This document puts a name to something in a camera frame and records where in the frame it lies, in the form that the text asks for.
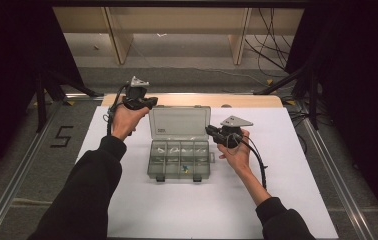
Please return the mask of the light wooden shelf unit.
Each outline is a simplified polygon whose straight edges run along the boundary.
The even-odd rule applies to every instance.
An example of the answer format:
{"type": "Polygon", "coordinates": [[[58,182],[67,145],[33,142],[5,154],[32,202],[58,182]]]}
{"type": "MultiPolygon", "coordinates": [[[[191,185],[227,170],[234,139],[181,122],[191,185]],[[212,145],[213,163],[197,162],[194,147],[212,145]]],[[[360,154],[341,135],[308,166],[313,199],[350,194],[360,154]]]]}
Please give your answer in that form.
{"type": "Polygon", "coordinates": [[[295,35],[304,10],[201,7],[55,7],[65,33],[107,33],[123,64],[135,34],[219,34],[229,39],[233,63],[242,61],[248,35],[295,35]]]}

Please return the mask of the black curtain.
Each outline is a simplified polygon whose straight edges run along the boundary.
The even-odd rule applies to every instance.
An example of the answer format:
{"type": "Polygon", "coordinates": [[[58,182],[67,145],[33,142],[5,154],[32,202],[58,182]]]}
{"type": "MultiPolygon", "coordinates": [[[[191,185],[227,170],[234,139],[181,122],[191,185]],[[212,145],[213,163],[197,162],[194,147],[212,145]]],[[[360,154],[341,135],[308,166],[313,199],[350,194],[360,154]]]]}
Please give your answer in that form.
{"type": "Polygon", "coordinates": [[[378,0],[312,0],[286,71],[314,59],[322,96],[353,161],[378,199],[378,0]]]}
{"type": "Polygon", "coordinates": [[[0,0],[0,158],[15,134],[36,79],[83,83],[53,8],[39,0],[0,0]]]}

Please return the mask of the aluminium floor rail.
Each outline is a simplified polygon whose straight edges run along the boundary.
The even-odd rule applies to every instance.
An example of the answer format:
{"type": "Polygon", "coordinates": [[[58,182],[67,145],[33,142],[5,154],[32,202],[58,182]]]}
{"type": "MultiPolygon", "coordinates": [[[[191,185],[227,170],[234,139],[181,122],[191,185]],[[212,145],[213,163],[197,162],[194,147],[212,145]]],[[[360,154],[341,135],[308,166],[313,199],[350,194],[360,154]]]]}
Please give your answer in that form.
{"type": "Polygon", "coordinates": [[[14,202],[15,196],[23,184],[31,165],[35,161],[40,147],[46,139],[55,115],[61,109],[62,105],[62,102],[55,102],[49,107],[45,124],[29,137],[31,142],[26,146],[24,155],[19,158],[16,167],[11,169],[11,175],[7,181],[7,185],[2,189],[2,193],[0,194],[0,226],[10,206],[14,202]]]}
{"type": "Polygon", "coordinates": [[[359,240],[375,240],[371,228],[366,221],[366,217],[360,210],[360,207],[351,194],[347,184],[344,182],[344,179],[319,131],[314,128],[309,120],[306,120],[304,125],[359,240]]]}
{"type": "Polygon", "coordinates": [[[66,94],[67,101],[103,101],[104,96],[89,96],[86,94],[66,94]]]}

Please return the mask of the black metal stand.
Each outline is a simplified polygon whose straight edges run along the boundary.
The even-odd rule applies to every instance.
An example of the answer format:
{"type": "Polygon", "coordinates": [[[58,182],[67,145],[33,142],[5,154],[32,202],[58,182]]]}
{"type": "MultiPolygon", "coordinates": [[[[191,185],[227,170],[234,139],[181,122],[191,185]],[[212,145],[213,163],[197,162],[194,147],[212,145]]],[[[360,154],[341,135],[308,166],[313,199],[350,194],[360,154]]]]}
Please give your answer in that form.
{"type": "Polygon", "coordinates": [[[318,130],[317,121],[317,100],[318,100],[318,76],[310,63],[305,63],[302,67],[284,77],[276,84],[267,87],[265,90],[254,92],[254,95],[269,95],[275,90],[295,81],[296,84],[292,90],[295,98],[301,98],[308,95],[308,117],[315,130],[318,130]]]}
{"type": "Polygon", "coordinates": [[[36,77],[35,84],[38,112],[38,132],[41,132],[47,123],[45,93],[48,93],[53,101],[63,102],[66,99],[66,94],[62,89],[62,85],[65,84],[92,98],[104,96],[103,93],[95,92],[87,88],[83,83],[78,83],[77,81],[67,78],[65,75],[53,70],[42,70],[36,77]]]}

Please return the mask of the person's right hand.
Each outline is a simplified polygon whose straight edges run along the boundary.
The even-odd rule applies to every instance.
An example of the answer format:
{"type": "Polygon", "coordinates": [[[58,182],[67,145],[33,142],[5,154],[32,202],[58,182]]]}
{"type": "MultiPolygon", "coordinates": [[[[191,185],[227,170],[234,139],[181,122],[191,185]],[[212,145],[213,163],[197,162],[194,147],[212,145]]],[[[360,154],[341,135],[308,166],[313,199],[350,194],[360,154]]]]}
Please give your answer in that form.
{"type": "Polygon", "coordinates": [[[250,149],[245,144],[250,133],[247,130],[242,131],[242,142],[235,148],[227,148],[222,144],[218,144],[217,148],[221,152],[220,159],[226,159],[236,174],[242,178],[252,173],[249,166],[250,149]]]}

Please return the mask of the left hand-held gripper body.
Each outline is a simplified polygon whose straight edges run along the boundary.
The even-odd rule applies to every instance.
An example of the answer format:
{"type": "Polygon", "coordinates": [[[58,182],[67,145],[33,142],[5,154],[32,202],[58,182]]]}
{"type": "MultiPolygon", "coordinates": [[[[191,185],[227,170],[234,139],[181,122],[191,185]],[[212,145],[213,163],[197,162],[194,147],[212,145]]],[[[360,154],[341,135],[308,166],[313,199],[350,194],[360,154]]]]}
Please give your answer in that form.
{"type": "Polygon", "coordinates": [[[125,96],[122,100],[125,107],[132,110],[133,103],[145,103],[142,99],[145,98],[148,86],[148,82],[133,76],[131,81],[125,86],[125,96]]]}

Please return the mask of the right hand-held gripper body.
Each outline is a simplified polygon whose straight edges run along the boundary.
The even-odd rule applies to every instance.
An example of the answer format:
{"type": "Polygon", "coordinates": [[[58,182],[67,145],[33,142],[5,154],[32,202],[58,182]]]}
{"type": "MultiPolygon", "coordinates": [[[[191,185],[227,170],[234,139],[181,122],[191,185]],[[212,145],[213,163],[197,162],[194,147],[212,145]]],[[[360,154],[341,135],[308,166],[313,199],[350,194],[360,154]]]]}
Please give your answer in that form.
{"type": "Polygon", "coordinates": [[[223,135],[226,138],[226,143],[224,146],[226,148],[235,148],[239,145],[239,142],[243,138],[243,133],[241,128],[246,126],[252,126],[253,123],[236,117],[229,116],[221,122],[221,127],[219,134],[223,135]]]}

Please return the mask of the clear grey plastic compartment box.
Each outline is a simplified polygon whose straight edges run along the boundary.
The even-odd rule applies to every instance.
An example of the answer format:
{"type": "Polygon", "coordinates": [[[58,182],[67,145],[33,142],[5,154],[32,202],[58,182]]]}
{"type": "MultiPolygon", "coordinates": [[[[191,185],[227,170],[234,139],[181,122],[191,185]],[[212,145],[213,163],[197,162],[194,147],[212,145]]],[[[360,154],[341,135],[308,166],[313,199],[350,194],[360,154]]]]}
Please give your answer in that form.
{"type": "Polygon", "coordinates": [[[210,176],[208,106],[160,106],[149,113],[151,147],[147,174],[157,182],[191,179],[202,182],[210,176]],[[184,174],[187,165],[189,174],[184,174]]]}

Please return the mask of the white table sheet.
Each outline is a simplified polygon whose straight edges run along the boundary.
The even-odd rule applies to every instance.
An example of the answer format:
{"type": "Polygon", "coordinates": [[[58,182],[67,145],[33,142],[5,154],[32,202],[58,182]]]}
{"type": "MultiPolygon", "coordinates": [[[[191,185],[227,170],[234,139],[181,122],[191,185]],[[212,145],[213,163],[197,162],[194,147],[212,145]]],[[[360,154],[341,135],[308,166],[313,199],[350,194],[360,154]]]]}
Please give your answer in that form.
{"type": "MultiPolygon", "coordinates": [[[[215,108],[211,122],[230,115],[253,123],[259,154],[250,166],[267,189],[297,210],[317,239],[338,234],[284,108],[215,108]]],[[[143,118],[125,141],[123,174],[109,207],[108,235],[117,239],[259,239],[262,226],[244,185],[228,163],[216,159],[209,179],[158,183],[147,175],[150,124],[143,118]]]]}

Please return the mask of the person's left hand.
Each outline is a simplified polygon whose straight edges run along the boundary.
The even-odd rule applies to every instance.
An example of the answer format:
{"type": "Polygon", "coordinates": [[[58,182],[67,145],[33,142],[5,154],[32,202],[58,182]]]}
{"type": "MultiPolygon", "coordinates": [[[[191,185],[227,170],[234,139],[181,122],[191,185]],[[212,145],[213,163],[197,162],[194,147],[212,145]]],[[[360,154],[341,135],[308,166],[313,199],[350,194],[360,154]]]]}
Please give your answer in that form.
{"type": "Polygon", "coordinates": [[[130,110],[124,105],[118,106],[113,118],[111,135],[124,141],[136,129],[139,121],[148,113],[148,107],[130,110]]]}

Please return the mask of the light wooden table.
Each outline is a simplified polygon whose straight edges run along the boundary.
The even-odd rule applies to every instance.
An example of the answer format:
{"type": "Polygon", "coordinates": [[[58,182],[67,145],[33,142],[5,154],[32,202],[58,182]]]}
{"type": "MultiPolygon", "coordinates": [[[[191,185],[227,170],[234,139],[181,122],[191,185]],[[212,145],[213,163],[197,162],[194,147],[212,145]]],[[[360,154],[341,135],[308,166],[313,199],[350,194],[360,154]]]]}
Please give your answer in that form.
{"type": "Polygon", "coordinates": [[[165,106],[210,106],[233,108],[281,108],[281,100],[273,95],[245,95],[219,93],[154,93],[147,97],[157,97],[159,105],[165,106]]]}

